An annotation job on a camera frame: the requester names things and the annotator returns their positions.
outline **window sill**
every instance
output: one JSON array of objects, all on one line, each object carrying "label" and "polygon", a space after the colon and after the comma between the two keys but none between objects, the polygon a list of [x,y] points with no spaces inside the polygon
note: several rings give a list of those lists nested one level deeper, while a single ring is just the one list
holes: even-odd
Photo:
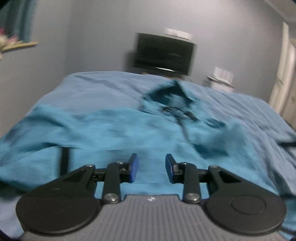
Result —
[{"label": "window sill", "polygon": [[22,41],[18,41],[13,45],[4,46],[2,48],[2,51],[9,51],[9,50],[12,50],[12,49],[17,49],[17,48],[30,47],[30,46],[35,46],[37,44],[38,44],[38,42],[23,43]]}]

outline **metal screw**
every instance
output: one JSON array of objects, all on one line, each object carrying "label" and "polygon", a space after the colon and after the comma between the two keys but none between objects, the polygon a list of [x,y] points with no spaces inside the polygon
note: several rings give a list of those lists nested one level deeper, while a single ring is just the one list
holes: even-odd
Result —
[{"label": "metal screw", "polygon": [[117,202],[119,200],[119,196],[115,193],[107,193],[104,195],[104,200],[108,203]]},{"label": "metal screw", "polygon": [[197,193],[187,193],[185,199],[187,203],[198,203],[200,200],[200,195]]}]

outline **ceiling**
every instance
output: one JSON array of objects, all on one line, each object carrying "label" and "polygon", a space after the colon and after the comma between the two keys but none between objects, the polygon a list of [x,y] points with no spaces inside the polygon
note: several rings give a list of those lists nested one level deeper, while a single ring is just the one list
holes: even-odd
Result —
[{"label": "ceiling", "polygon": [[296,23],[296,0],[265,0],[287,22]]}]

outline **ribbed gray surface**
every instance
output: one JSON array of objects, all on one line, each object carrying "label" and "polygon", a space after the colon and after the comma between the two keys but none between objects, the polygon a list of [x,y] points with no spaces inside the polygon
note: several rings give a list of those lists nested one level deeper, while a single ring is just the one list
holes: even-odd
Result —
[{"label": "ribbed gray surface", "polygon": [[246,237],[213,224],[198,205],[177,195],[128,195],[119,204],[105,205],[97,218],[76,233],[43,237],[25,233],[23,241],[285,241],[278,233]]}]

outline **television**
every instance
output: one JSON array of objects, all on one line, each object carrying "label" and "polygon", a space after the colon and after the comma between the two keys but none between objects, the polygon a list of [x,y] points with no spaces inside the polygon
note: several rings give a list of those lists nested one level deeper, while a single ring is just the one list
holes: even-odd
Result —
[{"label": "television", "polygon": [[10,0],[1,0],[0,1],[0,10],[9,2]]},{"label": "television", "polygon": [[139,33],[134,66],[189,75],[194,46],[179,39]]}]

